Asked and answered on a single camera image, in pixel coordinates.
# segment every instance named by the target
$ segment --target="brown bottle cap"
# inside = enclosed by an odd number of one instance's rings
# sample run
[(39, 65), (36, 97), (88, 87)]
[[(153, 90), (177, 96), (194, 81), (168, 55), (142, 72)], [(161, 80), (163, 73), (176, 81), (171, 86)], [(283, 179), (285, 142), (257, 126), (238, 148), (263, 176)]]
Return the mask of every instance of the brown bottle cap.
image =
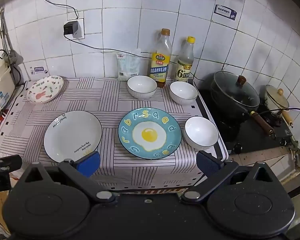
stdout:
[(161, 35), (170, 36), (170, 30), (169, 29), (162, 29)]

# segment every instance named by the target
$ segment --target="pan lid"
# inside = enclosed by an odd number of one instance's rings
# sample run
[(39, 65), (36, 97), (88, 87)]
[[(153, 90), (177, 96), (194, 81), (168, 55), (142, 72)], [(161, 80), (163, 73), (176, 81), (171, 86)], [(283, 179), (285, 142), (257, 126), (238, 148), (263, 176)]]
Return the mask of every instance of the pan lid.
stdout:
[(288, 100), (283, 96), (283, 89), (277, 89), (271, 85), (266, 85), (266, 92), (277, 105), (281, 106), (282, 108), (289, 107)]
[(244, 76), (219, 71), (214, 74), (213, 79), (224, 94), (240, 105), (258, 107), (260, 103), (259, 95)]

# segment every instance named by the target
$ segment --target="yellow bottle cap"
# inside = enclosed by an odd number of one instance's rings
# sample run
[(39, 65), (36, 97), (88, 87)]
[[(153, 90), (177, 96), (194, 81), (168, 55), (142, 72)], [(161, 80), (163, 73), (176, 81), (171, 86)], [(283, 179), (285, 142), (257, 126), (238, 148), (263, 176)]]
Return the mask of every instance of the yellow bottle cap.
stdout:
[(195, 42), (195, 37), (188, 36), (187, 41), (188, 41), (189, 43), (194, 43), (194, 42)]

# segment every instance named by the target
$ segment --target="blue plate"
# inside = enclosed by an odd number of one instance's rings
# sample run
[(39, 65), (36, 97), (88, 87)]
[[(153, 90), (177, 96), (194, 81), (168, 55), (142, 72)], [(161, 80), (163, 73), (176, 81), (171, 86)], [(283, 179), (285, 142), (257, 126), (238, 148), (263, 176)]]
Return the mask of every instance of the blue plate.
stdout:
[(139, 108), (126, 114), (118, 127), (122, 145), (149, 160), (169, 156), (180, 145), (181, 128), (170, 114), (157, 108)]

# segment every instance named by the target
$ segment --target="oval plate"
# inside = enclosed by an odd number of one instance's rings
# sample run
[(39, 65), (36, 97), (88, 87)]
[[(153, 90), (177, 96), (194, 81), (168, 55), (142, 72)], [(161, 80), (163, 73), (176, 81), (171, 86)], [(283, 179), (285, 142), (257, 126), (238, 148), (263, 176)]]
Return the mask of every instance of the oval plate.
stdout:
[(27, 93), (27, 100), (34, 103), (47, 103), (55, 98), (63, 86), (59, 76), (48, 76), (36, 81)]
[(170, 114), (147, 107), (126, 114), (119, 124), (118, 135), (130, 153), (149, 160), (169, 156), (182, 138), (181, 128)]
[(70, 158), (77, 161), (94, 151), (102, 137), (101, 123), (85, 111), (58, 116), (44, 134), (44, 149), (55, 162)]

